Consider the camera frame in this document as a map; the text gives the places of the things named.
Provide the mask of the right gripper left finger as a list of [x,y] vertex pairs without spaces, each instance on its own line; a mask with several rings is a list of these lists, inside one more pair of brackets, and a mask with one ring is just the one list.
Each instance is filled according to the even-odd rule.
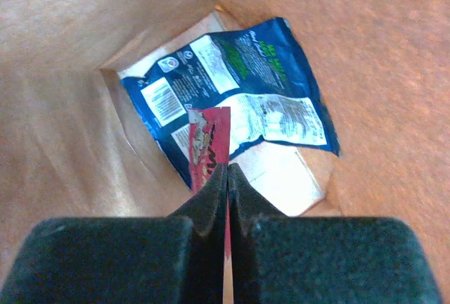
[[2,303],[220,303],[227,166],[166,217],[59,217],[27,235]]

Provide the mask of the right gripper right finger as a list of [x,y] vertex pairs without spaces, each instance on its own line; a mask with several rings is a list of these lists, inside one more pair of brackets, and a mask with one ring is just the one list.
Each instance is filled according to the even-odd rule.
[[228,168],[236,303],[441,303],[415,233],[392,217],[288,217]]

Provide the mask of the red snack packet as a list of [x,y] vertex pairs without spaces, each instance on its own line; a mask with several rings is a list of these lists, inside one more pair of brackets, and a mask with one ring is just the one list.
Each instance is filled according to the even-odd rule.
[[[228,163],[230,145],[231,109],[213,107],[188,112],[189,121],[189,172],[191,191],[199,192],[211,177],[219,163]],[[233,302],[231,270],[231,235],[229,208],[225,207],[224,227],[224,276],[222,302]]]

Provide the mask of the brown paper bag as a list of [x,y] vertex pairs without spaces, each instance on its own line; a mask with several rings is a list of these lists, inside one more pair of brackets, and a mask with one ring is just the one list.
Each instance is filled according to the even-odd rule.
[[339,136],[346,215],[391,215],[449,291],[449,0],[1,0],[1,273],[34,223],[157,215],[187,191],[130,148],[100,68],[219,4],[243,25],[284,17]]

